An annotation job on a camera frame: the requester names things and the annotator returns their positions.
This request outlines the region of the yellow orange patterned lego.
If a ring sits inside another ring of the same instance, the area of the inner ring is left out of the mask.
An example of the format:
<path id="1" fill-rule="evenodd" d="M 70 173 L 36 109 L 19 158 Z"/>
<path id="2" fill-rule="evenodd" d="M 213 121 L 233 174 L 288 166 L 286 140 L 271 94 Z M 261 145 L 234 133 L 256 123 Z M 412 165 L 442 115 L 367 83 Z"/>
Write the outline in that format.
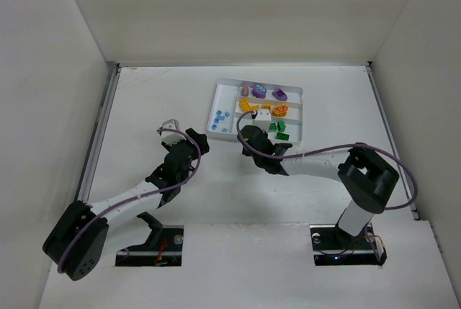
<path id="1" fill-rule="evenodd" d="M 272 116 L 285 117 L 288 113 L 289 107 L 286 104 L 278 104 L 272 108 Z"/>

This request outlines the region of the green lego brick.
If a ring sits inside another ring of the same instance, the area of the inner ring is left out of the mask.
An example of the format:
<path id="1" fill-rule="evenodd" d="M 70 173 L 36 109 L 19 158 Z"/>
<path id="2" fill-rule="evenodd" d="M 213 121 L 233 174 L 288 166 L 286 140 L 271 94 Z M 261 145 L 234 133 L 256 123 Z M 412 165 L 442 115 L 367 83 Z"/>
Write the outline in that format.
<path id="1" fill-rule="evenodd" d="M 277 140 L 285 140 L 285 141 L 288 141 L 290 139 L 290 135 L 287 134 L 287 133 L 281 133 L 281 132 L 278 132 L 275 136 L 275 138 Z"/>

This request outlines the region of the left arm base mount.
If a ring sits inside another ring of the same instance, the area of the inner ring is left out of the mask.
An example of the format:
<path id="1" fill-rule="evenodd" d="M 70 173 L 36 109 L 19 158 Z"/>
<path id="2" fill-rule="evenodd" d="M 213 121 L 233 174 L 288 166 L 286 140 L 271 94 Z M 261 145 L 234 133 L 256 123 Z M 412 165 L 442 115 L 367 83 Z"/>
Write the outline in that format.
<path id="1" fill-rule="evenodd" d="M 142 243 L 116 253 L 116 267 L 180 267 L 184 245 L 183 225 L 164 225 L 148 212 L 137 215 L 150 229 Z"/>

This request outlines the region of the purple round lego piece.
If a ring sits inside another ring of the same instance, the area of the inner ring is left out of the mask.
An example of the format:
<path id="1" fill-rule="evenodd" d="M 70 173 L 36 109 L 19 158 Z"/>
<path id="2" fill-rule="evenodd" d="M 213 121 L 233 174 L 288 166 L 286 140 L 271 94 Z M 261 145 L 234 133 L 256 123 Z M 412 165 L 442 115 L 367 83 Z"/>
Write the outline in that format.
<path id="1" fill-rule="evenodd" d="M 256 84 L 252 87 L 251 93 L 254 97 L 258 99 L 265 99 L 267 95 L 267 90 L 264 86 Z"/>

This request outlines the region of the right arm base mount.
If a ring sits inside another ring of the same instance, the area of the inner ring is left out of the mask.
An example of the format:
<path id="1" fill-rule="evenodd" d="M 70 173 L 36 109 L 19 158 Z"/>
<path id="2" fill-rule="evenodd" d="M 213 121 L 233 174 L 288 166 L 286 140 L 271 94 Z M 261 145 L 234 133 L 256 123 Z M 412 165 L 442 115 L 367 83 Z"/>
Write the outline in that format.
<path id="1" fill-rule="evenodd" d="M 383 266 L 388 259 L 385 244 L 369 223 L 357 237 L 335 225 L 311 225 L 313 260 L 316 266 Z"/>

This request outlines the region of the small green lego block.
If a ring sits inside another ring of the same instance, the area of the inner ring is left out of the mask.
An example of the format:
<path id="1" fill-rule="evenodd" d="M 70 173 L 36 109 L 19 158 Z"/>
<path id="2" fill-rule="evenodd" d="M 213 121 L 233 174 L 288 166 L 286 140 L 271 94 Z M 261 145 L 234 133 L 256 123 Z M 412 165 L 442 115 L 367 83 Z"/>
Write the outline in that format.
<path id="1" fill-rule="evenodd" d="M 279 132 L 283 133 L 284 131 L 286 131 L 286 124 L 283 120 L 279 121 L 277 123 L 277 129 Z"/>

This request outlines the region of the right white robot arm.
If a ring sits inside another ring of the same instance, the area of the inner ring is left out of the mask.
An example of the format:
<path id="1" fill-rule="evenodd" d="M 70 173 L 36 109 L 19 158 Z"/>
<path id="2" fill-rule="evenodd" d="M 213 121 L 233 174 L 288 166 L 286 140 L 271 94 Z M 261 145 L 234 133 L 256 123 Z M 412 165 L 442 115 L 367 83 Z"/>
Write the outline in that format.
<path id="1" fill-rule="evenodd" d="M 384 212 L 400 179 L 398 172 L 374 150 L 354 145 L 345 151 L 327 151 L 305 156 L 290 143 L 272 143 L 261 128 L 247 125 L 240 139 L 248 143 L 242 154 L 273 175 L 316 176 L 342 183 L 351 202 L 342 212 L 336 229 L 356 238 L 371 219 Z"/>

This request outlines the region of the green lego plate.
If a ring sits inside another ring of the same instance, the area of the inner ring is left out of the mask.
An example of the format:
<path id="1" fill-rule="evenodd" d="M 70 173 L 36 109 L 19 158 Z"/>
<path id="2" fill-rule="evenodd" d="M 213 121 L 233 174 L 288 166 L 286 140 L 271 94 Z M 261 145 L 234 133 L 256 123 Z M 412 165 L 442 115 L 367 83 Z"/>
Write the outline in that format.
<path id="1" fill-rule="evenodd" d="M 269 132 L 274 132 L 274 131 L 276 131 L 276 130 L 277 130 L 276 124 L 275 124 L 275 123 L 271 123 L 271 124 L 269 125 L 268 131 L 269 131 Z"/>

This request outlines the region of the yellow long lego brick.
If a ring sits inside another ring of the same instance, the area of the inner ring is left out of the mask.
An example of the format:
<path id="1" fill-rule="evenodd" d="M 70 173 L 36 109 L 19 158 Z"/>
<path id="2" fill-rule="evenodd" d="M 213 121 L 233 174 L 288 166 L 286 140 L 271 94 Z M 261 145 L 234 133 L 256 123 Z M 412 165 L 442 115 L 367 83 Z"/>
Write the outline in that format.
<path id="1" fill-rule="evenodd" d="M 258 105 L 251 105 L 247 99 L 242 99 L 239 101 L 239 107 L 243 113 L 250 111 L 257 111 L 259 108 Z"/>

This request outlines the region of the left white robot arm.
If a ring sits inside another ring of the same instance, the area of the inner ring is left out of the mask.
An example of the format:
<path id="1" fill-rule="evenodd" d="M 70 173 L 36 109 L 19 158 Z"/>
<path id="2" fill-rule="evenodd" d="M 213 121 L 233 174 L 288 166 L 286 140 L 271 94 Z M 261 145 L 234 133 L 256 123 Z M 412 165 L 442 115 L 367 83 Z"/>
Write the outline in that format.
<path id="1" fill-rule="evenodd" d="M 73 281 L 84 278 L 104 253 L 107 236 L 129 219 L 167 205 L 197 173 L 210 151 L 207 136 L 192 128 L 171 125 L 158 130 L 166 149 L 163 163 L 132 189 L 96 203 L 72 202 L 42 245 L 60 274 Z"/>

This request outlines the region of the purple rounded lego brick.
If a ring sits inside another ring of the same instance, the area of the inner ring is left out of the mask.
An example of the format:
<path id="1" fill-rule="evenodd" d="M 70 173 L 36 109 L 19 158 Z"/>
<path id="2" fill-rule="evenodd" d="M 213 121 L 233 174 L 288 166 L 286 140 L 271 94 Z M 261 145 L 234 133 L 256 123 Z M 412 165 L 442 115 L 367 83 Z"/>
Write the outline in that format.
<path id="1" fill-rule="evenodd" d="M 286 93 L 281 90 L 281 89 L 275 89 L 273 92 L 272 92 L 272 96 L 279 100 L 279 101 L 283 101 L 283 102 L 286 102 L 288 97 L 286 95 Z"/>

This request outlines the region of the purple butterfly wing lego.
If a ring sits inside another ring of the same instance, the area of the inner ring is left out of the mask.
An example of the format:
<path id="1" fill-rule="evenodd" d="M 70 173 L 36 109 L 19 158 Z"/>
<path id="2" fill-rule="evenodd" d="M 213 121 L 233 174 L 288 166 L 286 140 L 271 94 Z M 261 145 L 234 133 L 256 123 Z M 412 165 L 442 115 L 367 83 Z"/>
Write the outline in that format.
<path id="1" fill-rule="evenodd" d="M 241 96 L 247 97 L 249 95 L 249 87 L 247 84 L 243 84 L 241 87 Z"/>

